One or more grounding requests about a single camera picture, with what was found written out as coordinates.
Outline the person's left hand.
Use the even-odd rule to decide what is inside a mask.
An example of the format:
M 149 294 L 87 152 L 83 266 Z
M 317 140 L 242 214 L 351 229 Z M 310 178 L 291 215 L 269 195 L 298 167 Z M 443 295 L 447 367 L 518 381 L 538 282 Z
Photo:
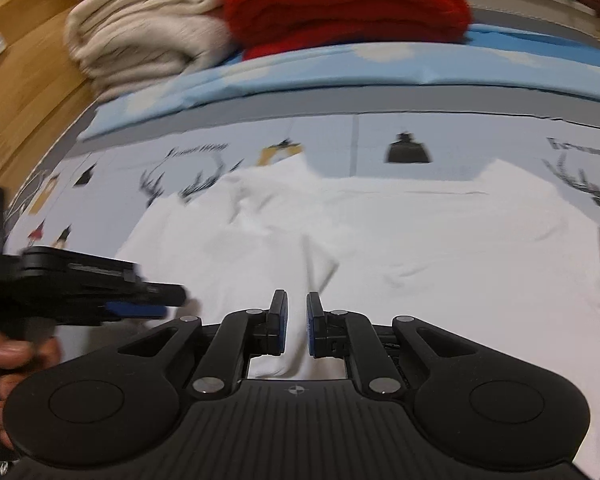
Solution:
M 40 370 L 58 365 L 61 358 L 61 344 L 55 336 L 35 346 L 30 341 L 9 339 L 0 332 L 0 441 L 5 448 L 14 449 L 4 429 L 6 399 L 20 382 Z

